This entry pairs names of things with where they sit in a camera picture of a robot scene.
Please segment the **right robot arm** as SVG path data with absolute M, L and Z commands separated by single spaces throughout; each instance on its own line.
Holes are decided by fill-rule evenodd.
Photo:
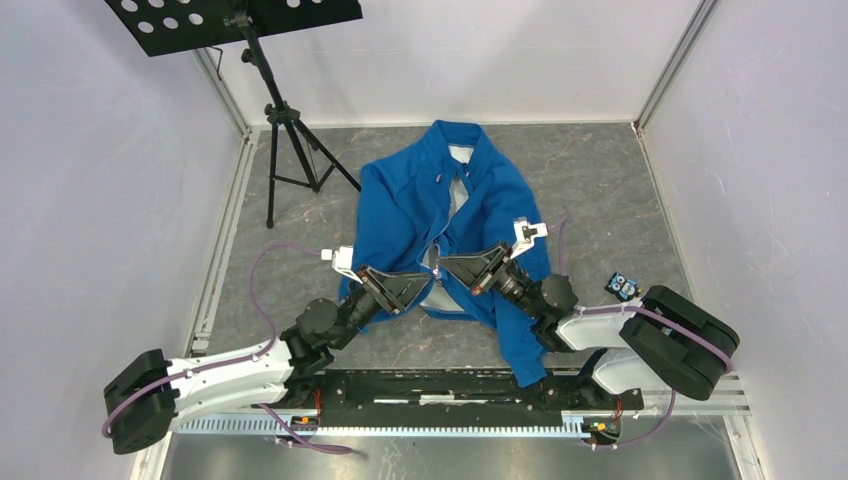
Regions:
M 472 294 L 494 291 L 533 319 L 539 343 L 551 352 L 598 350 L 577 382 L 580 400 L 602 408 L 617 394 L 648 388 L 706 401 L 732 371 L 737 332 L 676 291 L 655 285 L 608 306 L 579 305 L 568 277 L 534 280 L 504 243 L 439 265 Z

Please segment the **blue zip-up jacket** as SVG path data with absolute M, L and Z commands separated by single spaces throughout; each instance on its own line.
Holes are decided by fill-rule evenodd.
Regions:
M 484 129 L 437 120 L 416 142 L 364 165 L 360 183 L 352 268 L 427 274 L 414 306 L 436 319 L 494 329 L 518 385 L 543 379 L 544 349 L 532 319 L 496 292 L 472 294 L 437 264 L 513 244 L 515 220 L 541 220 L 532 189 Z

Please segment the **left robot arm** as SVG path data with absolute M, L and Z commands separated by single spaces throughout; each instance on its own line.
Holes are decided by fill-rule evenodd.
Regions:
M 117 455 L 146 449 L 194 419 L 224 410 L 306 405 L 313 376 L 330 365 L 379 313 L 407 310 L 430 283 L 418 272 L 385 273 L 370 266 L 355 274 L 340 303 L 311 301 L 292 327 L 266 343 L 194 359 L 168 359 L 160 349 L 139 354 L 103 390 L 101 428 Z

